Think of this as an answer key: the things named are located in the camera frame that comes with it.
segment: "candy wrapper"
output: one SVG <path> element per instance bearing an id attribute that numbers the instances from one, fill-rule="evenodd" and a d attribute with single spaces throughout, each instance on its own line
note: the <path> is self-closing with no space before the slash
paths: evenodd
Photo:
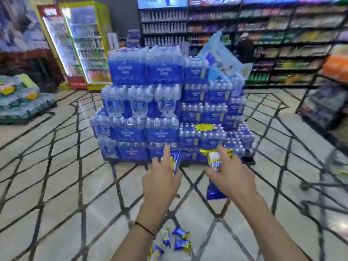
<path id="1" fill-rule="evenodd" d="M 221 156 L 217 149 L 212 150 L 199 150 L 202 154 L 208 157 L 208 165 L 212 171 L 219 173 L 221 171 L 222 162 Z M 233 149 L 226 149 L 228 156 L 232 157 Z M 216 186 L 209 180 L 209 185 L 207 188 L 207 200 L 217 200 L 227 198 Z"/>
<path id="2" fill-rule="evenodd" d="M 185 151 L 182 150 L 171 150 L 171 168 L 173 171 L 173 175 L 175 175 L 177 168 L 179 167 L 181 161 L 185 157 Z"/>
<path id="3" fill-rule="evenodd" d="M 174 251 L 177 250 L 190 250 L 190 242 L 188 240 L 179 240 L 175 238 Z"/>
<path id="4" fill-rule="evenodd" d="M 150 260 L 149 261 L 158 261 L 159 257 L 164 253 L 164 251 L 157 245 L 154 246 L 154 249 L 150 249 Z"/>
<path id="5" fill-rule="evenodd" d="M 178 237 L 182 238 L 182 239 L 187 239 L 187 236 L 189 235 L 190 232 L 185 232 L 183 229 L 177 227 L 174 229 L 174 231 L 172 232 L 173 235 L 177 235 Z"/>
<path id="6" fill-rule="evenodd" d="M 164 232 L 161 232 L 162 235 L 162 241 L 166 246 L 171 247 L 171 239 L 169 238 L 169 228 L 166 229 Z"/>

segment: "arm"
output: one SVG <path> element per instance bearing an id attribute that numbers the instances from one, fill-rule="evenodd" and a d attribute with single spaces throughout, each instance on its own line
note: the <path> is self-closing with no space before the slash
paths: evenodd
<path id="1" fill-rule="evenodd" d="M 226 149 L 218 146 L 222 171 L 205 173 L 229 197 L 244 215 L 254 232 L 256 241 L 266 261 L 307 261 L 307 258 L 268 209 L 256 190 L 254 173 Z"/>
<path id="2" fill-rule="evenodd" d="M 166 145 L 163 161 L 159 163 L 158 158 L 153 158 L 152 168 L 142 179 L 144 203 L 136 220 L 154 235 L 177 194 L 182 178 L 180 171 L 173 176 L 170 154 L 170 146 Z M 151 245 L 151 234 L 134 225 L 110 261 L 146 261 Z"/>

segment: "thin wristband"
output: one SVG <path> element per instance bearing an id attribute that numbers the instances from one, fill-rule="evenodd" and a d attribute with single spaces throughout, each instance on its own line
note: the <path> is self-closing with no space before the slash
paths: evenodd
<path id="1" fill-rule="evenodd" d="M 152 239 L 155 240 L 156 239 L 156 235 L 154 235 L 153 233 L 150 232 L 150 230 L 148 230 L 146 227 L 142 226 L 140 223 L 138 223 L 137 221 L 134 223 L 134 225 L 139 225 L 141 228 L 143 228 L 146 232 L 148 232 L 149 234 L 151 234 Z"/>

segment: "person's left hand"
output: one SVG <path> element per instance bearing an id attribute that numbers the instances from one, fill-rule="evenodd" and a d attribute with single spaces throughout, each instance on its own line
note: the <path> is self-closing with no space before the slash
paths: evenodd
<path id="1" fill-rule="evenodd" d="M 173 176 L 170 156 L 171 148 L 166 145 L 163 160 L 159 162 L 158 158 L 153 158 L 151 169 L 142 179 L 144 203 L 141 206 L 137 221 L 154 234 L 176 197 L 181 184 L 182 173 L 177 170 Z"/>

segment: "yellow refrigerator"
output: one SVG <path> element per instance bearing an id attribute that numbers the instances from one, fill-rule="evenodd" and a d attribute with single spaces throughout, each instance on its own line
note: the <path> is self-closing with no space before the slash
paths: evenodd
<path id="1" fill-rule="evenodd" d="M 89 91 L 111 83 L 107 32 L 112 32 L 106 5 L 96 1 L 59 3 Z"/>

